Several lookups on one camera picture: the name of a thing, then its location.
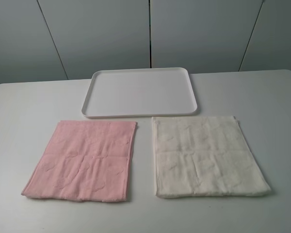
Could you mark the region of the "cream white towel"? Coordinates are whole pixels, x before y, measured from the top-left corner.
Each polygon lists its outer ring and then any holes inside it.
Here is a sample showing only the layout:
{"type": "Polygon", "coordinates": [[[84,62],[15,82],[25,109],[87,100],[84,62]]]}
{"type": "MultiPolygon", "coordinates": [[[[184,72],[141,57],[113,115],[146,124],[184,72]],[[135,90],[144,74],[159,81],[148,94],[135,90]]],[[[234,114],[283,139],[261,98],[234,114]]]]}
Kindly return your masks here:
{"type": "Polygon", "coordinates": [[[157,197],[271,192],[233,116],[153,117],[152,138],[157,197]]]}

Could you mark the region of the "pink towel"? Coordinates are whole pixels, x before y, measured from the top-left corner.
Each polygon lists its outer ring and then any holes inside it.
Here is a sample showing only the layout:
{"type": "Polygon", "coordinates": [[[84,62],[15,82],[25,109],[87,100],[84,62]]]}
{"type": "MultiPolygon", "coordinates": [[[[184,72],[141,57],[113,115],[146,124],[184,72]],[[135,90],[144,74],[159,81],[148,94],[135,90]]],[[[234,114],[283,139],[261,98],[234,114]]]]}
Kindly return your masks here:
{"type": "Polygon", "coordinates": [[[135,121],[60,121],[22,195],[126,201],[135,121]]]}

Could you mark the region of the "white rectangular plastic tray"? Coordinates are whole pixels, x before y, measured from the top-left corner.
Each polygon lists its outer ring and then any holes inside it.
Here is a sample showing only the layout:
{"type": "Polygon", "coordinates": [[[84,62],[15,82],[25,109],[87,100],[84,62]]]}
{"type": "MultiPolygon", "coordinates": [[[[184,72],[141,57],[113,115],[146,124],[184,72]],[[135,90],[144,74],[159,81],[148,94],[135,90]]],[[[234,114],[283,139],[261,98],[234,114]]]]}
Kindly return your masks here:
{"type": "Polygon", "coordinates": [[[186,116],[197,110],[188,71],[170,67],[97,71],[81,112],[111,118],[186,116]]]}

